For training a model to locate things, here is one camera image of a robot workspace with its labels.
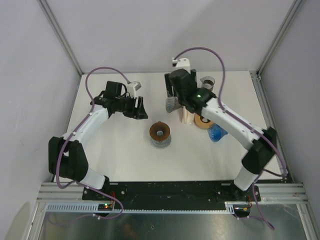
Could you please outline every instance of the metal sheet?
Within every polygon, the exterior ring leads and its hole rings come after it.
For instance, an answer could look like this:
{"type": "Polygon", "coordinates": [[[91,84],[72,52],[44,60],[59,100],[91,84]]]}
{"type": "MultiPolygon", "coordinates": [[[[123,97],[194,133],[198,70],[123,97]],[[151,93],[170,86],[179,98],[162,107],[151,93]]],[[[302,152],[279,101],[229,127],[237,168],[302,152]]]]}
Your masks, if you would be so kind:
{"type": "MultiPolygon", "coordinates": [[[[261,206],[270,230],[255,219],[237,220],[218,214],[136,214],[112,220],[85,217],[65,226],[44,221],[40,240],[305,240],[306,235],[296,205],[261,206]]],[[[66,222],[83,213],[47,213],[50,219],[66,222]]],[[[258,215],[253,206],[251,215],[258,215]]]]}

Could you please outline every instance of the white wall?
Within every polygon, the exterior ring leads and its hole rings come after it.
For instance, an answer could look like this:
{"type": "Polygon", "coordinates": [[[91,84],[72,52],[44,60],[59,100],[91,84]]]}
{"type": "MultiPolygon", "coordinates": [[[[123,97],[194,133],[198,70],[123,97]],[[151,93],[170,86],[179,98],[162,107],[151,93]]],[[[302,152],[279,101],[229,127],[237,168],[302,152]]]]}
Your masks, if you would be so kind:
{"type": "MultiPolygon", "coordinates": [[[[257,70],[292,2],[48,0],[84,72],[167,72],[171,58],[190,47],[214,49],[227,70],[257,70]]],[[[198,71],[221,70],[209,53],[191,55],[198,71]]]]}
{"type": "Polygon", "coordinates": [[[320,225],[320,1],[307,0],[262,75],[288,164],[320,225]]]}
{"type": "Polygon", "coordinates": [[[18,240],[60,136],[79,76],[36,0],[0,2],[0,239],[18,240]]]}

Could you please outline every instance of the cable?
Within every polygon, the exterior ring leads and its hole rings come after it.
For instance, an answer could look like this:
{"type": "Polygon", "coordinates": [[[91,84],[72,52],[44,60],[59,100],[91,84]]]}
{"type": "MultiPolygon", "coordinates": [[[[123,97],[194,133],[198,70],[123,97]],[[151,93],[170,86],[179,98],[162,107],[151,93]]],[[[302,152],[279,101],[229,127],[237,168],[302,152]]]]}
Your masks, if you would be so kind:
{"type": "Polygon", "coordinates": [[[122,83],[122,86],[124,87],[124,94],[122,94],[120,97],[125,97],[126,94],[128,93],[128,89],[127,89],[127,86],[124,85],[123,83],[122,83]]]}
{"type": "Polygon", "coordinates": [[[222,104],[222,101],[221,101],[221,98],[222,98],[222,91],[223,91],[223,88],[224,88],[224,85],[225,85],[225,81],[226,81],[226,69],[225,69],[225,64],[224,64],[224,61],[222,60],[222,58],[219,56],[218,53],[216,53],[215,51],[213,51],[212,49],[210,48],[207,48],[207,47],[191,47],[191,48],[188,48],[182,52],[180,52],[174,59],[176,60],[178,57],[180,57],[182,54],[186,53],[186,52],[189,52],[189,51],[192,51],[192,50],[205,50],[205,51],[208,51],[212,54],[214,54],[220,61],[221,63],[221,66],[222,66],[222,83],[221,83],[221,87],[219,89],[219,93],[218,93],[218,104],[220,106],[220,108],[225,112],[227,113],[229,116],[231,116],[233,119],[237,120],[239,123],[243,124],[246,128],[248,128],[250,131],[254,132],[256,135],[258,135],[260,138],[262,138],[263,140],[265,140],[269,145],[270,147],[272,148],[272,150],[275,152],[275,154],[278,156],[280,162],[281,162],[281,165],[282,165],[282,168],[283,168],[283,176],[287,176],[288,175],[288,170],[286,168],[286,162],[285,160],[283,159],[283,157],[281,156],[280,152],[278,151],[278,149],[272,144],[271,141],[269,141],[269,139],[267,139],[263,134],[261,134],[260,132],[258,132],[257,130],[255,130],[253,127],[251,127],[249,124],[247,124],[246,122],[244,122],[242,119],[240,119],[239,117],[237,117],[236,115],[234,115],[232,112],[229,112],[228,110],[226,110],[226,108],[223,106],[222,104]]]}
{"type": "Polygon", "coordinates": [[[281,174],[277,174],[277,173],[275,173],[275,172],[273,172],[273,171],[270,171],[270,170],[268,170],[268,169],[265,169],[265,168],[263,169],[263,171],[266,172],[266,173],[272,174],[272,175],[274,175],[274,176],[277,176],[277,177],[282,177],[281,174]]]}
{"type": "Polygon", "coordinates": [[[53,222],[51,219],[50,219],[50,215],[49,214],[46,218],[46,220],[51,224],[51,225],[55,225],[55,226],[64,226],[64,225],[68,225],[68,224],[72,224],[73,222],[79,220],[79,219],[82,219],[82,218],[86,218],[86,217],[92,217],[93,214],[92,213],[88,213],[88,214],[83,214],[81,216],[78,216],[78,217],[75,217],[74,219],[71,219],[70,221],[65,221],[65,222],[53,222]]]}
{"type": "Polygon", "coordinates": [[[256,208],[258,209],[258,211],[259,211],[259,213],[260,213],[260,215],[261,215],[262,220],[265,222],[265,224],[266,224],[271,230],[275,230],[275,227],[274,227],[270,222],[267,221],[267,219],[266,219],[264,213],[262,212],[261,207],[260,207],[260,205],[259,205],[259,203],[258,203],[257,197],[256,197],[256,193],[255,193],[255,183],[258,181],[258,179],[260,178],[261,174],[262,174],[262,172],[258,175],[258,177],[254,180],[254,182],[253,182],[252,185],[251,185],[252,195],[253,195],[253,198],[254,198],[254,201],[255,201],[256,208]]]}
{"type": "Polygon", "coordinates": [[[252,208],[252,201],[250,195],[248,195],[248,209],[252,208]]]}
{"type": "MultiPolygon", "coordinates": [[[[257,130],[255,130],[253,127],[251,127],[249,124],[247,124],[246,122],[244,122],[242,119],[240,119],[239,117],[237,117],[236,115],[234,115],[232,112],[229,112],[228,110],[226,110],[226,108],[223,106],[222,104],[222,101],[221,101],[221,98],[222,98],[222,91],[224,89],[224,85],[225,85],[225,81],[226,81],[226,69],[225,69],[225,64],[224,64],[224,61],[222,60],[222,58],[219,56],[218,53],[216,53],[215,51],[213,51],[212,49],[210,48],[207,48],[207,47],[191,47],[191,48],[188,48],[182,52],[180,52],[175,58],[174,60],[176,60],[178,57],[180,57],[182,54],[186,53],[186,52],[189,52],[189,51],[193,51],[193,50],[205,50],[205,51],[208,51],[212,54],[214,54],[220,61],[221,63],[221,66],[222,66],[222,83],[221,83],[221,87],[219,89],[219,93],[218,93],[218,104],[220,106],[220,108],[225,112],[227,113],[230,117],[232,117],[233,119],[237,120],[239,123],[241,123],[242,125],[244,125],[247,129],[249,129],[250,131],[254,132],[256,135],[258,135],[260,138],[262,138],[264,141],[266,141],[270,147],[272,148],[272,150],[275,152],[275,154],[278,156],[280,162],[281,162],[281,165],[282,165],[282,168],[283,168],[283,177],[287,176],[288,174],[288,170],[286,168],[286,162],[285,160],[283,159],[283,157],[281,156],[280,152],[278,151],[278,149],[273,145],[273,143],[271,141],[269,141],[269,139],[267,139],[263,134],[261,134],[260,132],[258,132],[257,130]]],[[[271,174],[274,174],[276,175],[276,173],[274,172],[271,172],[269,170],[266,170],[264,169],[265,172],[267,173],[271,173],[271,174]]],[[[271,229],[271,230],[275,230],[275,227],[266,220],[260,206],[259,206],[259,203],[258,203],[258,200],[256,198],[256,195],[255,195],[255,183],[256,181],[259,179],[259,177],[261,176],[262,172],[258,175],[258,177],[255,179],[255,181],[253,182],[253,184],[251,185],[252,187],[252,193],[253,193],[253,197],[254,197],[254,201],[255,201],[255,204],[256,204],[256,207],[261,215],[261,217],[258,217],[258,216],[251,216],[251,218],[254,218],[254,219],[259,219],[259,220],[263,220],[266,225],[271,229]]]]}
{"type": "MultiPolygon", "coordinates": [[[[77,131],[79,130],[79,128],[81,128],[81,126],[82,126],[82,125],[87,121],[87,119],[92,115],[92,112],[93,112],[93,110],[94,110],[94,108],[95,108],[95,100],[94,100],[94,98],[92,97],[92,95],[91,95],[91,93],[90,93],[90,91],[89,91],[89,88],[88,88],[88,79],[89,79],[89,76],[90,76],[93,72],[95,72],[95,71],[97,71],[97,70],[101,70],[101,69],[108,69],[108,70],[116,71],[116,72],[119,73],[121,76],[123,76],[123,78],[126,80],[126,82],[127,82],[128,84],[131,83],[131,82],[128,80],[128,78],[127,78],[122,72],[120,72],[119,70],[117,70],[117,69],[115,69],[115,68],[113,68],[113,67],[108,67],[108,66],[97,67],[97,68],[93,69],[92,71],[90,71],[90,72],[88,73],[88,75],[87,75],[86,78],[85,78],[85,90],[86,90],[86,92],[88,93],[88,95],[89,95],[89,97],[90,97],[90,99],[91,99],[92,105],[91,105],[91,109],[90,109],[89,113],[88,113],[88,114],[84,117],[84,119],[78,124],[78,126],[75,127],[75,129],[73,130],[73,132],[72,132],[72,133],[67,137],[67,139],[64,141],[64,143],[63,143],[63,145],[62,145],[62,147],[61,147],[61,150],[60,150],[60,152],[59,152],[58,160],[57,160],[57,163],[56,163],[55,176],[56,176],[56,184],[58,185],[58,187],[59,187],[60,189],[65,189],[65,188],[67,188],[68,186],[70,186],[71,184],[73,184],[73,183],[76,182],[76,181],[73,180],[73,181],[70,181],[69,183],[67,183],[66,185],[62,185],[62,184],[61,184],[61,182],[60,182],[60,165],[61,165],[61,160],[62,160],[62,156],[63,156],[63,154],[64,154],[64,151],[65,151],[66,146],[67,146],[68,142],[70,141],[70,139],[77,133],[77,131]]],[[[125,85],[124,85],[124,89],[125,89],[125,94],[126,94],[128,91],[127,91],[127,87],[126,87],[125,85]]],[[[110,216],[110,217],[102,217],[102,216],[100,216],[99,219],[100,219],[100,218],[102,218],[102,219],[114,219],[114,218],[120,216],[120,215],[123,213],[123,211],[124,211],[124,206],[123,206],[123,204],[122,204],[117,198],[115,198],[115,197],[113,197],[113,196],[110,196],[110,195],[108,195],[108,194],[106,194],[106,193],[104,193],[104,192],[102,192],[102,191],[99,191],[98,189],[95,189],[95,188],[93,188],[93,187],[90,187],[90,186],[87,186],[87,185],[85,185],[85,184],[82,184],[82,183],[80,183],[80,182],[76,182],[76,183],[77,183],[78,185],[80,185],[80,186],[83,186],[83,187],[85,187],[85,188],[87,188],[87,189],[90,189],[90,190],[92,190],[92,191],[95,191],[95,192],[97,192],[97,193],[99,193],[99,194],[101,194],[101,195],[103,195],[103,196],[106,196],[106,197],[109,198],[109,199],[112,199],[112,200],[116,201],[116,202],[120,205],[121,211],[120,211],[117,215],[115,215],[115,216],[110,216]]],[[[77,219],[79,219],[79,218],[83,218],[83,217],[87,217],[87,216],[91,216],[91,214],[85,214],[85,215],[82,215],[82,216],[77,217],[77,218],[75,218],[75,219],[77,220],[77,219]]]]}
{"type": "MultiPolygon", "coordinates": [[[[265,222],[265,220],[262,217],[259,216],[244,216],[244,217],[238,217],[236,214],[234,214],[234,216],[236,217],[237,220],[244,220],[244,219],[256,219],[256,220],[260,220],[262,222],[265,222]]],[[[267,221],[268,224],[270,224],[270,227],[272,230],[275,230],[275,227],[267,221]]]]}

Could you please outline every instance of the black mounting plate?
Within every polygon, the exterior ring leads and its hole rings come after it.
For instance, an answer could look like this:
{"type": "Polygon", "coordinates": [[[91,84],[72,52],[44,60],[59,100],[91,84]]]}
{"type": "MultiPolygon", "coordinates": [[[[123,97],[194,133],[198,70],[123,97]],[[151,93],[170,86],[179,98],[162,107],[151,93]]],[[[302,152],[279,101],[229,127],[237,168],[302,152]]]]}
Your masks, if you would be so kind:
{"type": "MultiPolygon", "coordinates": [[[[109,192],[128,210],[210,211],[225,210],[225,202],[247,202],[254,199],[251,189],[243,199],[233,195],[233,181],[154,181],[111,182],[109,192]]],[[[259,188],[255,186],[256,198],[261,201],[259,188]]],[[[82,200],[107,201],[107,197],[84,189],[82,200]]]]}

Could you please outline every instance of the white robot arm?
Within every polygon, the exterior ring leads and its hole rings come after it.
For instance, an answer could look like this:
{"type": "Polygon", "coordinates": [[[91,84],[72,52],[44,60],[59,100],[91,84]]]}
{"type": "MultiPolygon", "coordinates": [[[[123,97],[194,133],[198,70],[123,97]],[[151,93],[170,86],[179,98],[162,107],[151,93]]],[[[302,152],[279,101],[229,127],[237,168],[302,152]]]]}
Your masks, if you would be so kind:
{"type": "Polygon", "coordinates": [[[97,129],[115,112],[121,112],[125,117],[147,119],[143,98],[136,97],[141,87],[139,82],[130,82],[121,95],[122,83],[108,81],[105,91],[94,98],[94,106],[87,119],[74,132],[66,132],[62,137],[52,137],[49,141],[49,172],[56,174],[59,153],[65,141],[69,139],[60,159],[59,175],[94,189],[102,189],[108,185],[108,177],[89,167],[84,148],[97,129]]]}
{"type": "MultiPolygon", "coordinates": [[[[248,150],[242,159],[242,168],[233,182],[240,192],[246,191],[274,156],[275,152],[258,135],[226,114],[220,108],[218,98],[213,92],[206,88],[197,88],[195,73],[192,73],[190,61],[187,58],[172,59],[172,65],[175,67],[175,71],[165,75],[166,84],[168,88],[168,82],[170,82],[179,103],[185,106],[189,112],[197,113],[221,126],[248,150]]],[[[273,128],[262,129],[238,115],[224,103],[222,105],[229,112],[268,138],[274,145],[276,144],[276,131],[273,128]]]]}

